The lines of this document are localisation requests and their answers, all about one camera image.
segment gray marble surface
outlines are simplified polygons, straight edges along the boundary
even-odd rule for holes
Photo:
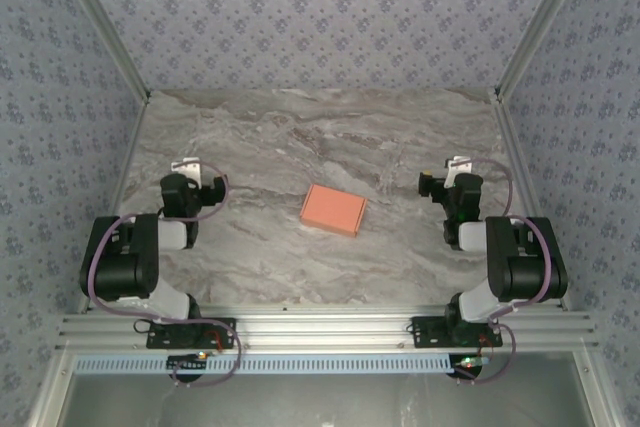
[[[453,155],[507,161],[487,94],[154,92],[121,213],[155,212],[169,163],[199,156],[232,191],[195,248],[161,255],[176,288],[214,304],[444,303],[486,272],[483,255],[444,243],[442,208],[417,193],[419,172],[444,174]],[[482,214],[500,214],[504,176],[474,171],[485,177]],[[312,183],[369,199],[357,238],[300,223]]]

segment patterned wallpaper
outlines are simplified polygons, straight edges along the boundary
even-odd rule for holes
[[[497,84],[539,0],[101,0],[149,89]]]
[[[0,0],[0,425],[22,426],[137,106],[76,0]]]
[[[640,0],[567,0],[509,104],[573,300],[640,425]]]

